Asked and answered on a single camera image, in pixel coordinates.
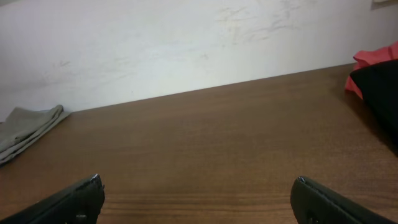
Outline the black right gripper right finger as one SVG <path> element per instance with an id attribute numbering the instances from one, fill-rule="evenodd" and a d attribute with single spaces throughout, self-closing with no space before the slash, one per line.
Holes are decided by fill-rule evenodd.
<path id="1" fill-rule="evenodd" d="M 298 177 L 290 204 L 299 224 L 397 224 L 308 177 Z"/>

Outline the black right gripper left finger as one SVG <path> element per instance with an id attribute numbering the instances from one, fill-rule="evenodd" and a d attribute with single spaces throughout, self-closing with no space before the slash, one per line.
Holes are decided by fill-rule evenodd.
<path id="1" fill-rule="evenodd" d="M 95 174 L 1 220 L 1 224 L 96 224 L 104 200 L 104 185 Z"/>

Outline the khaki shorts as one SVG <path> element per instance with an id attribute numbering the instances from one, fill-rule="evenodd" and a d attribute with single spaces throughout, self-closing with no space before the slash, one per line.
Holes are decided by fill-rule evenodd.
<path id="1" fill-rule="evenodd" d="M 1 123 L 1 165 L 24 152 L 69 114 L 62 105 L 44 111 L 14 108 Z"/>

